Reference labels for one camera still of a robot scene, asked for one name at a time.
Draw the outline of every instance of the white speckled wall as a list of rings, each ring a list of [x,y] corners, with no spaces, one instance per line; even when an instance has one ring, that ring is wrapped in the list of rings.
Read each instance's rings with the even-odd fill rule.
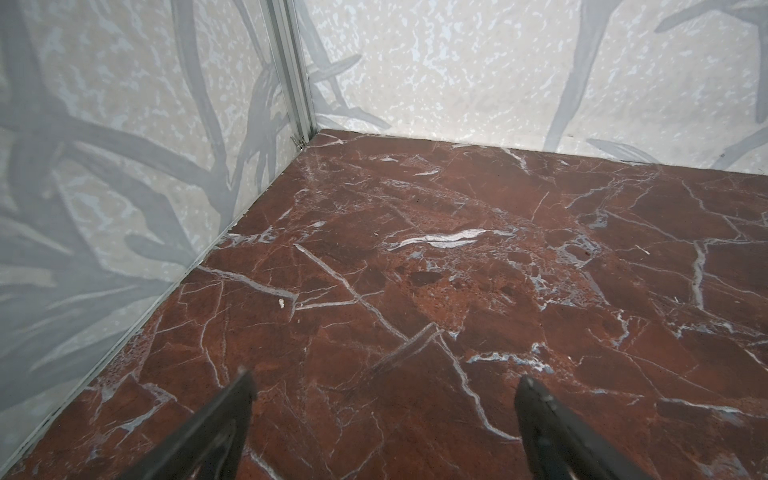
[[[257,0],[0,5],[0,464],[288,165]]]
[[[768,173],[767,0],[296,6],[322,126]]]

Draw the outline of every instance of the marble floor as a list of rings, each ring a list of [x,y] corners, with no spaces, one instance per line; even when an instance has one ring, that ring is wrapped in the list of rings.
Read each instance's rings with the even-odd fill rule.
[[[238,368],[240,478],[530,478],[540,379],[657,478],[768,477],[768,177],[324,131],[8,478],[113,478]]]

